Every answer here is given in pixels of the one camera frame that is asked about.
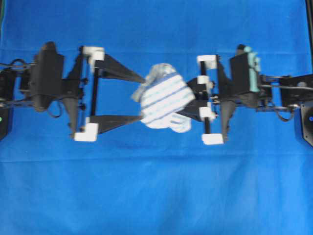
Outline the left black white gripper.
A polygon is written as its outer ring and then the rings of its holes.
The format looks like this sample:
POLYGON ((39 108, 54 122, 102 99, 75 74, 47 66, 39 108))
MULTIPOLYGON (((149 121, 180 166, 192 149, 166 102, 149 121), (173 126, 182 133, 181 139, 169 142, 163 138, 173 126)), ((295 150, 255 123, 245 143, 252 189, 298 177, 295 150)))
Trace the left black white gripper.
POLYGON ((84 60, 91 69, 99 69, 98 76, 107 79, 117 79, 136 83, 145 83, 145 79, 130 70, 110 55, 105 55, 102 47, 82 46, 75 59, 74 66, 68 76, 62 81, 62 103, 69 116, 70 137, 75 141, 95 141, 96 134, 103 134, 115 128, 142 120, 143 116, 101 115, 90 116, 82 132, 78 132, 80 101, 84 91, 81 87, 84 60))

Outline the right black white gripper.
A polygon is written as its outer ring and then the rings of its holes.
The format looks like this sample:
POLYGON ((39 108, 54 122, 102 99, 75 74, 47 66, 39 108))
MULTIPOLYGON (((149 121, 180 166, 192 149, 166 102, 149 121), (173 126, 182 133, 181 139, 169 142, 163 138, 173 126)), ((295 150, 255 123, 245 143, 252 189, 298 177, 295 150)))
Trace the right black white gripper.
POLYGON ((236 109, 231 100, 231 81, 227 78, 218 55, 199 55, 197 63, 201 74, 187 82, 195 98, 177 114, 204 122, 204 134, 201 139, 206 145, 224 144, 228 140, 229 121, 236 109), (208 70, 217 71, 218 93, 212 93, 214 84, 206 74, 208 70), (216 118, 221 119, 221 132, 212 133, 210 124, 216 118))

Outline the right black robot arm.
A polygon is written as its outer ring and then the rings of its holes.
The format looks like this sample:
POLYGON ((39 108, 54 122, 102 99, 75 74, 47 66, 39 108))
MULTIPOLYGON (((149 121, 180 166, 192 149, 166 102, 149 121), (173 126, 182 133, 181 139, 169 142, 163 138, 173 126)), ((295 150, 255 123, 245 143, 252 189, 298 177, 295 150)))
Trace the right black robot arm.
POLYGON ((204 123, 202 141, 223 144, 228 140, 229 122, 237 107, 257 112, 300 112, 302 138, 313 143, 313 76, 266 76, 260 73, 259 59, 244 52, 230 59, 228 78, 218 55, 197 57, 200 75, 190 80, 195 99, 178 114, 204 123))

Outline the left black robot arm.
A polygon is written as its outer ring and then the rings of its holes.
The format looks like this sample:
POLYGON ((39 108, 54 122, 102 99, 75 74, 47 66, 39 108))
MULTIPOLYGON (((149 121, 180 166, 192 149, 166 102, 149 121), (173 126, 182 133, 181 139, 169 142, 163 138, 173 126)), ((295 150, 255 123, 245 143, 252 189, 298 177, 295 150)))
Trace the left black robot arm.
POLYGON ((99 78, 118 79, 144 83, 144 79, 105 53, 102 47, 81 46, 75 64, 63 78, 64 56, 57 52, 54 42, 43 45, 32 63, 15 59, 1 64, 0 71, 0 138, 11 130, 13 108, 32 107, 36 112, 45 112, 56 101, 60 110, 69 116, 70 137, 75 141, 96 141, 99 134, 142 119, 142 116, 96 115, 99 78), (93 74, 90 115, 85 125, 78 127, 79 112, 86 106, 82 103, 87 77, 82 77, 83 65, 87 62, 93 74))

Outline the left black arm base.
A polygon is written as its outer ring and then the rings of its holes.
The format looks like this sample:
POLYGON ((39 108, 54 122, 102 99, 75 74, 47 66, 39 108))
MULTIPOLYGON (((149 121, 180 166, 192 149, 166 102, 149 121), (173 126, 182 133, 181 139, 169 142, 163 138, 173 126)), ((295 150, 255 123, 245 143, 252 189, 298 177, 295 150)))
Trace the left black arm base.
POLYGON ((3 140, 12 130, 13 109, 0 109, 0 140, 3 140))

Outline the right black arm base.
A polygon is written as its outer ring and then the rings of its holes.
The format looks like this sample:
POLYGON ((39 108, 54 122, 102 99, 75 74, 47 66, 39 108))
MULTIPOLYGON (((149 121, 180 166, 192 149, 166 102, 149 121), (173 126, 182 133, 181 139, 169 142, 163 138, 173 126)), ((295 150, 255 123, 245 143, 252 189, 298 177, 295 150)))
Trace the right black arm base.
POLYGON ((295 137, 303 146, 313 147, 313 103, 301 103, 294 113, 295 137))

